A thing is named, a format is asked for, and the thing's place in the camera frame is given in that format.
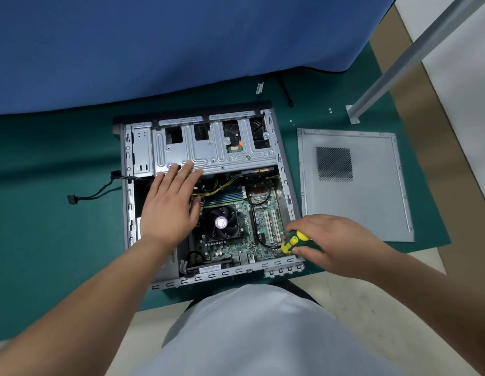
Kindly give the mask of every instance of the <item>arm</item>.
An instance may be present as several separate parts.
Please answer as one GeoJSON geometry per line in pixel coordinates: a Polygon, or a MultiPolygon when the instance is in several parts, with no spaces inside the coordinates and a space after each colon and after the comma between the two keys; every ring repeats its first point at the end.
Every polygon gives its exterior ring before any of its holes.
{"type": "Polygon", "coordinates": [[[195,227],[189,200],[202,174],[188,162],[156,176],[145,201],[141,240],[79,286],[0,351],[0,375],[104,375],[155,274],[195,227]]]}
{"type": "Polygon", "coordinates": [[[377,285],[485,375],[485,295],[397,252],[347,218],[308,215],[292,221],[286,229],[302,231],[321,247],[321,251],[296,247],[293,253],[329,272],[377,285]]]}

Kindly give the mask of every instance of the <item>blue cloth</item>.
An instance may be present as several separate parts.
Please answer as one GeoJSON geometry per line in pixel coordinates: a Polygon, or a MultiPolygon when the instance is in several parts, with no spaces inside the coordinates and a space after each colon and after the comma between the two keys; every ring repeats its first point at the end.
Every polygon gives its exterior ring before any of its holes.
{"type": "Polygon", "coordinates": [[[0,0],[0,114],[349,68],[394,0],[0,0]]]}

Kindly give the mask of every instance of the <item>green anti-static mat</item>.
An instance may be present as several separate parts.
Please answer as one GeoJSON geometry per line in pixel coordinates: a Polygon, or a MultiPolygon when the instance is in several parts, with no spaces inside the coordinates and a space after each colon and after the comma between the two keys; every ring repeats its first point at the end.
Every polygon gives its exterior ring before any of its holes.
{"type": "MultiPolygon", "coordinates": [[[[308,69],[283,73],[293,108],[275,78],[265,82],[262,100],[271,100],[276,110],[293,183],[299,187],[296,128],[395,132],[416,241],[392,244],[402,252],[448,244],[446,228],[390,95],[371,107],[361,124],[349,123],[345,106],[380,74],[367,45],[343,74],[308,69]]],[[[108,105],[0,116],[0,340],[18,334],[123,252],[120,190],[96,201],[67,202],[68,194],[95,193],[108,182],[111,170],[120,169],[119,142],[111,132],[114,116],[251,102],[263,78],[108,105]]],[[[301,274],[320,271],[312,264],[306,269],[301,274]]],[[[219,287],[269,281],[255,273],[150,290],[141,308],[193,299],[219,287]]]]}

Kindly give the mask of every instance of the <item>screwdriver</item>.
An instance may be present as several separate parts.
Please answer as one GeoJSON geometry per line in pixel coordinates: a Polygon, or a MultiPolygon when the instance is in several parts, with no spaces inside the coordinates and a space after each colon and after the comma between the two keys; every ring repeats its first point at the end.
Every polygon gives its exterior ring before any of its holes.
{"type": "Polygon", "coordinates": [[[281,250],[289,255],[291,250],[296,246],[310,246],[314,244],[310,238],[300,231],[291,231],[286,234],[286,240],[281,244],[281,250]]]}

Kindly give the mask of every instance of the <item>motherboard label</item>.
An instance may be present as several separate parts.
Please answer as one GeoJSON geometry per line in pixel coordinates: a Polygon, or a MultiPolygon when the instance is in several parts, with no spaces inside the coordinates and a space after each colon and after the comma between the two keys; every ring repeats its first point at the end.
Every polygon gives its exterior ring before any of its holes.
{"type": "Polygon", "coordinates": [[[214,272],[215,270],[221,270],[221,264],[218,265],[211,265],[209,267],[199,268],[199,273],[209,273],[214,272]]]}

